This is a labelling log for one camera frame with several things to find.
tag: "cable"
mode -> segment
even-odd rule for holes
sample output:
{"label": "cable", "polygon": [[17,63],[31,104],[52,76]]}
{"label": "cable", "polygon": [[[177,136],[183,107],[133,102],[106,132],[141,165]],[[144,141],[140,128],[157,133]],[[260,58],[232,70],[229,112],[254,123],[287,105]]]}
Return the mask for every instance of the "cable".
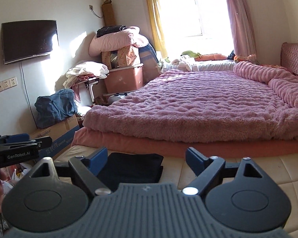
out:
{"label": "cable", "polygon": [[33,112],[32,112],[32,108],[31,108],[31,104],[30,104],[30,99],[29,99],[29,96],[28,96],[27,86],[25,85],[25,79],[24,79],[24,72],[23,72],[22,62],[21,62],[21,70],[22,70],[22,76],[23,76],[23,83],[24,83],[24,87],[25,87],[25,93],[27,94],[27,98],[28,98],[28,102],[29,102],[29,107],[30,107],[30,110],[31,110],[31,114],[32,114],[32,117],[33,117],[35,126],[37,127],[37,123],[35,121],[35,118],[34,118],[34,115],[33,115]]}
{"label": "cable", "polygon": [[104,15],[103,15],[102,17],[99,17],[99,16],[94,12],[93,9],[90,9],[90,10],[91,10],[91,12],[92,12],[95,16],[97,16],[98,18],[102,19],[102,18],[104,17]]}

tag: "green stuffed toy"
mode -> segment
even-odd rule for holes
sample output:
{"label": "green stuffed toy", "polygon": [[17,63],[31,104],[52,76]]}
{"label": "green stuffed toy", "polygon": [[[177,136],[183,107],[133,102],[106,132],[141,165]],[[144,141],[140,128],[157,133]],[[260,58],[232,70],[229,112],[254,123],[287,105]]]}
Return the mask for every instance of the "green stuffed toy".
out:
{"label": "green stuffed toy", "polygon": [[191,50],[188,50],[188,51],[184,51],[181,55],[188,55],[192,58],[201,58],[201,54],[200,53],[195,53],[195,52],[192,52]]}

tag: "pink quilted headboard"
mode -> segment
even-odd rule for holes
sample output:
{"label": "pink quilted headboard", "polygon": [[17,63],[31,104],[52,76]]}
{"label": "pink quilted headboard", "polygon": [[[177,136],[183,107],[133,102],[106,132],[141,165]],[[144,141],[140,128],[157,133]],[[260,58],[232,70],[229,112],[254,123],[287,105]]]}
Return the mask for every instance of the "pink quilted headboard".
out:
{"label": "pink quilted headboard", "polygon": [[283,43],[281,66],[298,75],[298,44]]}

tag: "pink curtain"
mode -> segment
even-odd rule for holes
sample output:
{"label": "pink curtain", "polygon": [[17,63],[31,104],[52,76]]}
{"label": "pink curtain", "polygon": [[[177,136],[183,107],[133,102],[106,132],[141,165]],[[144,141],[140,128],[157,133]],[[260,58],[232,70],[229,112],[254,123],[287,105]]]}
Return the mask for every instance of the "pink curtain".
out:
{"label": "pink curtain", "polygon": [[234,53],[240,56],[256,55],[256,42],[250,9],[246,0],[227,0],[231,21]]}

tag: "tv screen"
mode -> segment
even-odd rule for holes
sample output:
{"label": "tv screen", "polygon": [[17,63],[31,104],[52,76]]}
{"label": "tv screen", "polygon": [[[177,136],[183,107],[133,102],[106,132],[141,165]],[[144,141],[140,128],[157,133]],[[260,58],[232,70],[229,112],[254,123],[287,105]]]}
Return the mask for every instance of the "tv screen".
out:
{"label": "tv screen", "polygon": [[27,20],[3,23],[4,64],[48,55],[58,45],[56,20]]}

